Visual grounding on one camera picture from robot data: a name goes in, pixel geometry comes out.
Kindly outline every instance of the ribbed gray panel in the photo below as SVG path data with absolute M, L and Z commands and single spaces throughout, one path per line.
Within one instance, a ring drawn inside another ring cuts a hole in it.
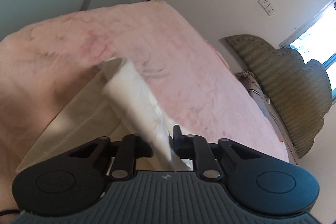
M 200 180 L 194 172 L 139 171 L 115 182 L 106 195 L 81 213 L 47 218 L 29 213 L 14 224 L 317 224 L 309 214 L 266 218 L 245 211 L 218 183 Z

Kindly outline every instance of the metal screw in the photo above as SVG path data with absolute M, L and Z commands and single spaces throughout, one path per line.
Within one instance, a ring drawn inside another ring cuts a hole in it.
M 114 170 L 111 175 L 116 179 L 123 179 L 128 176 L 128 173 L 125 170 Z
M 203 175 L 209 179 L 218 178 L 221 174 L 216 170 L 206 170 Z

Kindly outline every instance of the window pane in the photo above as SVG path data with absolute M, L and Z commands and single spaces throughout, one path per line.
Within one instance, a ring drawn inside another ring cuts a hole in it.
M 330 79 L 331 83 L 331 90 L 336 89 L 336 63 L 332 64 L 328 69 L 327 69 L 327 74 Z
M 327 8 L 323 16 L 290 47 L 296 48 L 307 63 L 315 59 L 322 64 L 336 52 L 336 10 Z

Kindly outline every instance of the green upholstered headboard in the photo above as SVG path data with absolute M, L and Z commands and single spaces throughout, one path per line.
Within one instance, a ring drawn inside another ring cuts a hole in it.
M 254 35 L 235 35 L 225 40 L 256 75 L 302 158 L 311 149 L 332 104 L 330 81 L 323 65 L 316 60 L 305 64 L 298 51 L 275 50 Z

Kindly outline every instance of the window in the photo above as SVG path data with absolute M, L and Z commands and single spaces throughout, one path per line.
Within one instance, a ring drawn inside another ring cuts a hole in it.
M 328 6 L 319 19 L 289 47 L 298 50 L 307 63 L 315 59 L 325 67 L 336 98 L 336 7 Z

